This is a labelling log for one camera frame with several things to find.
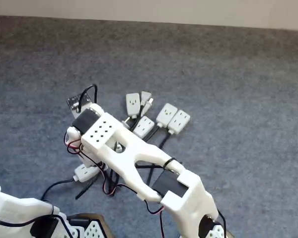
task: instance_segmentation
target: cable connector plug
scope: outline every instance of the cable connector plug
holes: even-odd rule
[[[153,98],[150,98],[148,101],[146,101],[143,110],[141,111],[140,117],[143,117],[147,111],[152,107]]]
[[[127,114],[131,118],[137,118],[140,111],[140,95],[139,93],[126,94]]]
[[[99,168],[94,166],[87,168],[82,164],[74,170],[74,173],[73,178],[75,181],[85,182],[95,177],[99,173]]]
[[[145,106],[146,102],[149,101],[151,96],[152,96],[151,93],[142,91],[141,92],[141,103],[140,103],[140,105]]]
[[[180,131],[186,126],[186,124],[190,120],[190,115],[186,112],[179,110],[174,117],[172,118],[171,122],[168,124],[169,133],[172,134],[179,134]]]
[[[166,103],[156,118],[157,126],[166,128],[177,111],[175,106]]]

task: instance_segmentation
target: cable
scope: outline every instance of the cable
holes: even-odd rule
[[[82,103],[83,97],[87,93],[87,91],[89,89],[91,89],[92,87],[94,87],[94,89],[95,89],[94,103],[97,103],[97,91],[98,91],[98,88],[97,88],[97,85],[93,83],[92,85],[90,85],[87,88],[85,88],[84,91],[81,93],[81,95],[79,97],[79,101],[78,101],[78,107],[77,107],[77,110],[76,110],[77,113],[80,113],[81,112],[81,103]]]
[[[170,133],[168,133],[165,136],[165,138],[162,140],[162,142],[159,145],[159,149],[162,149],[163,148],[164,144],[170,138],[170,136],[171,136]],[[146,182],[147,185],[150,185],[150,181],[151,181],[151,178],[152,178],[153,170],[154,170],[154,167],[150,168],[149,175],[148,175],[147,182]]]
[[[162,211],[159,214],[159,220],[160,220],[161,237],[164,238],[163,224],[162,224]]]
[[[87,192],[87,190],[90,189],[90,187],[96,182],[98,179],[99,174],[96,174],[94,178],[82,189],[82,191],[79,192],[78,195],[76,195],[75,200],[78,200],[84,193]]]
[[[156,125],[154,129],[151,130],[151,133],[145,136],[144,141],[149,141],[153,137],[153,135],[159,130],[159,128],[160,127]]]
[[[136,169],[151,169],[151,168],[155,168],[155,169],[162,169],[162,167],[160,165],[137,165],[135,164]]]
[[[129,129],[131,132],[134,131],[134,129],[136,128],[138,122],[140,121],[140,119],[141,119],[141,113],[143,112],[143,109],[144,109],[144,106],[141,105],[141,106],[140,106],[140,110],[139,110],[139,114],[138,114],[138,116],[137,116],[137,119],[136,119],[136,121],[132,124],[132,126],[130,127],[130,129]]]
[[[219,211],[218,209],[218,213],[220,215],[220,217],[222,218],[223,220],[223,226],[224,226],[224,237],[226,238],[226,220],[225,220],[225,217],[223,216],[223,214]]]
[[[150,214],[156,215],[156,214],[158,214],[159,212],[161,212],[164,209],[164,207],[161,206],[158,210],[156,210],[156,211],[153,212],[153,211],[151,211],[149,209],[148,202],[146,200],[144,200],[144,202],[146,203],[147,210],[149,211]]]
[[[115,145],[114,145],[114,149],[113,149],[114,151],[117,150],[117,146],[118,146],[118,141],[116,141],[116,143],[115,143]],[[114,195],[115,195],[114,188],[115,188],[115,186],[117,186],[117,184],[119,183],[119,178],[120,178],[119,174],[117,174],[117,173],[115,172],[116,180],[115,180],[115,182],[113,182],[112,179],[113,179],[114,172],[115,172],[115,171],[110,170],[110,174],[109,174],[109,187],[108,187],[108,191],[109,191],[109,192],[112,192],[112,191],[113,191],[113,193],[111,194],[111,196],[114,196]]]
[[[159,145],[159,149],[162,149],[164,144],[166,143],[166,141],[170,138],[171,134],[168,133],[165,138],[161,141],[160,145]]]
[[[69,144],[67,144],[67,151],[68,151],[70,154],[72,154],[72,155],[77,155],[77,154],[79,153],[79,151],[76,151],[76,149],[79,149],[80,146],[81,146],[81,144],[80,144],[78,147],[73,147],[73,146],[71,146],[73,143],[78,142],[78,141],[80,141],[80,139],[71,141]]]
[[[55,182],[54,184],[50,185],[50,186],[45,190],[45,192],[43,193],[43,195],[42,195],[42,197],[41,197],[40,200],[41,200],[41,201],[44,201],[44,200],[45,200],[46,194],[48,193],[48,191],[49,191],[52,187],[54,187],[54,186],[56,186],[56,185],[58,185],[58,184],[62,184],[62,183],[70,183],[70,182],[74,182],[74,178],[72,178],[72,179],[68,179],[68,180],[63,180],[63,181]]]
[[[0,221],[0,226],[4,226],[4,227],[25,227],[27,225],[30,225],[33,222],[36,222],[36,221],[38,221],[40,219],[48,218],[48,217],[55,217],[55,218],[60,219],[61,222],[62,222],[62,224],[63,224],[63,226],[64,226],[64,228],[65,228],[65,230],[66,230],[66,232],[67,232],[67,234],[68,234],[68,236],[70,238],[73,238],[70,230],[66,226],[66,223],[65,223],[63,217],[61,217],[60,215],[56,215],[56,214],[43,215],[43,216],[36,217],[36,218],[34,218],[34,219],[32,219],[32,220],[30,220],[28,222],[24,222],[24,223],[9,223],[9,222]]]

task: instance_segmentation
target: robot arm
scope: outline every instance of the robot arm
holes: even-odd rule
[[[223,237],[222,227],[213,222],[218,217],[215,202],[200,177],[156,146],[145,143],[97,104],[84,110],[67,134],[70,143],[75,141],[73,146],[82,147],[94,163],[102,161],[117,172],[139,199],[162,204],[173,216],[182,238]],[[112,149],[115,142],[124,148],[120,153]],[[155,163],[165,169],[152,187],[141,179],[135,168],[137,161]],[[0,188],[0,220],[20,224],[51,214],[62,222],[55,224],[49,238],[89,238],[91,229],[97,227],[95,223],[86,229],[72,226],[59,208],[35,198],[10,196]],[[13,228],[0,225],[0,238],[36,237],[33,227],[34,223]]]
[[[170,161],[171,156],[138,138],[97,104],[92,104],[87,110],[97,115],[96,121],[88,129],[83,129],[82,121],[88,120],[84,117],[90,114],[90,112],[83,112],[74,121],[74,127],[68,129],[69,137],[78,138],[82,134],[81,144],[84,150],[95,155],[117,172],[141,200],[161,203],[173,216],[183,238],[198,238],[202,218],[205,215],[213,220],[218,217],[215,202],[205,190],[200,177],[185,169],[178,161]],[[111,149],[107,144],[111,139],[123,145],[125,150],[117,153]],[[167,192],[163,194],[147,186],[135,168],[137,161],[165,166],[175,175],[176,183],[185,188],[184,194],[176,194],[172,191],[174,183],[169,184],[169,187],[166,183],[163,190]]]

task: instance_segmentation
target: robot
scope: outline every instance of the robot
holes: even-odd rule
[[[78,109],[80,114],[67,129],[65,143],[83,154],[80,159],[85,167],[95,168],[105,179],[104,170],[108,166],[124,180],[116,187],[125,186],[146,204],[161,204],[156,214],[162,210],[169,212],[182,238],[227,237],[225,224],[223,229],[216,221],[219,212],[215,202],[197,174],[157,146],[143,141],[97,103],[89,103],[83,111],[78,105]],[[143,182],[135,166],[138,161],[163,168],[153,186]],[[80,226],[73,222],[75,219],[48,202],[19,199],[1,192],[0,187],[0,238],[111,237],[103,232],[104,225],[99,220],[89,220]]]

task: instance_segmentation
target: white robot part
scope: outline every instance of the white robot part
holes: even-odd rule
[[[3,192],[0,192],[0,220],[9,223],[24,223],[34,218],[51,214],[61,215],[58,207],[40,201],[35,198],[19,199]],[[32,224],[24,227],[10,228],[0,225],[0,238],[32,238],[30,229]],[[56,233],[66,235],[66,231],[61,222],[58,222]]]
[[[125,147],[122,153],[116,153],[106,145],[112,137]],[[82,136],[81,142],[84,147],[117,172],[126,185],[136,191],[141,200],[161,201],[160,195],[143,182],[135,168],[135,163],[146,161],[163,166],[171,159],[169,155],[158,147],[145,143],[108,113],[102,115]],[[167,168],[179,174],[185,170],[177,161],[170,162]]]
[[[183,238],[198,238],[201,218],[209,215],[215,220],[219,215],[215,202],[195,173],[185,170],[177,180],[188,190],[183,197],[168,191],[161,204],[175,219]]]
[[[122,153],[116,153],[106,144],[112,138],[125,147]],[[147,186],[136,170],[135,163],[146,161],[164,166],[171,157],[158,147],[145,143],[110,114],[104,113],[82,136],[81,142],[117,172],[141,200],[160,202],[173,216],[182,237],[197,238],[201,219],[205,215],[214,220],[218,217],[215,202],[205,190],[200,177],[186,170],[176,160],[168,163],[166,168],[179,174],[178,182],[188,188],[183,197],[172,191],[161,197]]]

